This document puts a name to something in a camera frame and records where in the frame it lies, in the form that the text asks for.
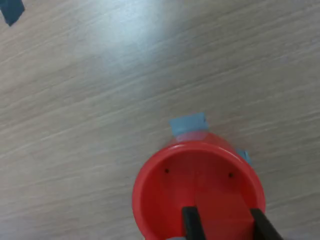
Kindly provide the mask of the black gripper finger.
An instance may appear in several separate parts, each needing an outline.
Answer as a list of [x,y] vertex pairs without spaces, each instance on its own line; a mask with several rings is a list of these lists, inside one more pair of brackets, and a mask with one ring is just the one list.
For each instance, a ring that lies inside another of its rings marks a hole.
[[278,233],[266,215],[259,208],[251,208],[253,217],[253,239],[254,240],[284,240]]
[[206,236],[198,209],[195,206],[182,208],[182,217],[187,240],[205,240]]

